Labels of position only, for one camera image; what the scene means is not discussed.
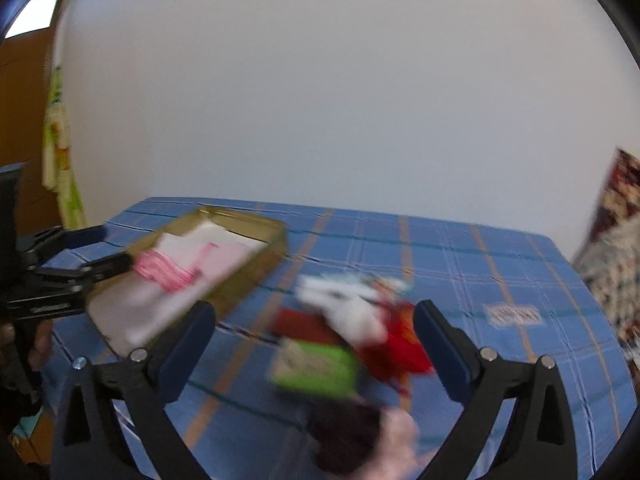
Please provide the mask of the person's left hand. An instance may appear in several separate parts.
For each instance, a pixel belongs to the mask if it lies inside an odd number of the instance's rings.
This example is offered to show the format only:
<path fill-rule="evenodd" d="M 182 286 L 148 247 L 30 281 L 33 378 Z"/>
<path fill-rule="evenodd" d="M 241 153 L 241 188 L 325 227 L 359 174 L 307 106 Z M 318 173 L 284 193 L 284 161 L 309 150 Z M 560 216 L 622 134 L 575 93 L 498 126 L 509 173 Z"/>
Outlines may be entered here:
<path fill-rule="evenodd" d="M 26 353 L 29 366 L 34 372 L 40 372 L 49 362 L 53 352 L 53 321 L 44 320 L 37 325 L 1 323 L 2 347 L 17 340 L 17 344 Z"/>

